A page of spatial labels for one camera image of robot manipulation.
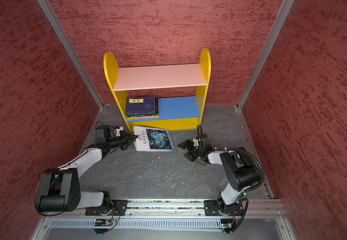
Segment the book cover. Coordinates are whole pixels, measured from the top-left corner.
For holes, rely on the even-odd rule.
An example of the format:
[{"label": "book cover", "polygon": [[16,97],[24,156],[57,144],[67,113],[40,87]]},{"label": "book cover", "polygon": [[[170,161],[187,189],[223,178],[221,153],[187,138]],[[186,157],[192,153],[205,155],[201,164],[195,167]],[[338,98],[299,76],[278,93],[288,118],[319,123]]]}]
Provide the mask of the book cover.
[{"label": "book cover", "polygon": [[135,126],[133,132],[138,136],[134,142],[138,152],[175,151],[168,129]]},{"label": "book cover", "polygon": [[139,118],[158,118],[159,117],[159,99],[155,100],[155,114],[142,114],[127,116],[127,119],[139,119]]},{"label": "book cover", "polygon": [[155,114],[155,97],[130,98],[125,104],[126,116]]}]

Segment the blue shelf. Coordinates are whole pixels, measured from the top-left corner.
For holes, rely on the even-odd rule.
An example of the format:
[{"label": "blue shelf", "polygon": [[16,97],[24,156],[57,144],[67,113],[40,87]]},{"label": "blue shelf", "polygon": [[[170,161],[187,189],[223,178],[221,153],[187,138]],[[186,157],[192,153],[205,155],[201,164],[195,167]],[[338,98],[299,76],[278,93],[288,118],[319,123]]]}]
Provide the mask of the blue shelf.
[{"label": "blue shelf", "polygon": [[179,118],[200,118],[199,106],[195,96],[159,98],[158,118],[127,119],[127,121],[144,122]]}]

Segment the magazine cover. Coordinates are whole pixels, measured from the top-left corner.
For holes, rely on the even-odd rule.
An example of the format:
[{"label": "magazine cover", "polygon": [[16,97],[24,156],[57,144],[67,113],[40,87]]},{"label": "magazine cover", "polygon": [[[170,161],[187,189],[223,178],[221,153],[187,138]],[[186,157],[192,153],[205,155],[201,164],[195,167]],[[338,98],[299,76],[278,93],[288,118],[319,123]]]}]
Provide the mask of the magazine cover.
[{"label": "magazine cover", "polygon": [[175,151],[170,131],[153,127],[133,127],[133,132],[139,137],[135,141],[136,151]]}]

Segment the black mounting plate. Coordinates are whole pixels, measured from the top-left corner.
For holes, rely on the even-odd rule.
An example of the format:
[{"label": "black mounting plate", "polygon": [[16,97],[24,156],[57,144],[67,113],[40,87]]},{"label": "black mounting plate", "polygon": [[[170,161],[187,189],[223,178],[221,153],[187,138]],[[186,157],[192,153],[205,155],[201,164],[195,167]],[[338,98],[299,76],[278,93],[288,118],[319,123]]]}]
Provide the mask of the black mounting plate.
[{"label": "black mounting plate", "polygon": [[[243,204],[239,202],[236,204],[236,207],[233,208],[235,212],[235,216],[242,216],[243,215]],[[219,212],[219,208],[217,206],[216,200],[205,200],[204,201],[204,212],[206,216],[223,216]]]},{"label": "black mounting plate", "polygon": [[[125,210],[127,210],[128,201],[127,200],[111,200],[111,201],[112,201],[113,206],[115,206],[119,210],[120,216],[124,216]],[[103,215],[100,215],[97,207],[86,208],[85,209],[85,215],[86,216],[102,216],[102,217],[104,217]]]}]

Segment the yellow bottom panel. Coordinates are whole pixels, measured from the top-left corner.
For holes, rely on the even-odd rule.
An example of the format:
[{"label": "yellow bottom panel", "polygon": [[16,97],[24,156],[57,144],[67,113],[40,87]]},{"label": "yellow bottom panel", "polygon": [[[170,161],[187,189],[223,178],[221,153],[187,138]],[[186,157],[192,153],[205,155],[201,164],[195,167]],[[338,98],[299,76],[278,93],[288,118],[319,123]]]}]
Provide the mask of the yellow bottom panel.
[{"label": "yellow bottom panel", "polygon": [[173,130],[183,129],[195,129],[199,124],[200,118],[180,118],[180,119],[168,119],[168,120],[156,120],[156,121],[143,121],[143,122],[128,122],[129,127],[141,126],[141,127],[155,127]]}]

